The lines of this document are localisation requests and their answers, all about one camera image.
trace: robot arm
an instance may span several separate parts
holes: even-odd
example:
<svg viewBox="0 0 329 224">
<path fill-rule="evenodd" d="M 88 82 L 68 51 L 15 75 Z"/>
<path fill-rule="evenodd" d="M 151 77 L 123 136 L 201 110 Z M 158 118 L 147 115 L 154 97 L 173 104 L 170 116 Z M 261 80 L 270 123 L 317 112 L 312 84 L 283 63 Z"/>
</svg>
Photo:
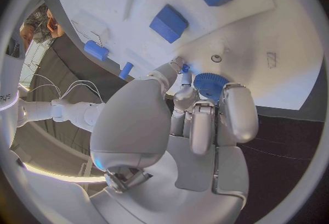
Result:
<svg viewBox="0 0 329 224">
<path fill-rule="evenodd" d="M 52 102 L 26 102 L 19 99 L 17 127 L 21 127 L 29 121 L 53 119 L 61 122 L 69 120 L 75 126 L 92 132 L 104 106 L 105 103 L 71 104 L 64 99 L 55 99 Z"/>
</svg>

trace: floor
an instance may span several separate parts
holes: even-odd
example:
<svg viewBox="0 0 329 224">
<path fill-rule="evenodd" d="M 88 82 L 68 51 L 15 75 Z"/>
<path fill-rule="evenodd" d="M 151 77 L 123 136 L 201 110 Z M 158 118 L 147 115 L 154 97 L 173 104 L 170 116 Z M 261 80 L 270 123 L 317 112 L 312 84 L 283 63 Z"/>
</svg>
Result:
<svg viewBox="0 0 329 224">
<path fill-rule="evenodd" d="M 79 79 L 93 81 L 108 100 L 125 82 L 88 60 L 66 36 L 54 51 Z M 252 224 L 265 216 L 292 190 L 307 169 L 321 137 L 323 122 L 259 116 L 259 132 L 241 144 L 250 177 L 248 202 L 236 223 Z M 290 223 L 327 223 L 329 170 L 317 190 Z"/>
</svg>

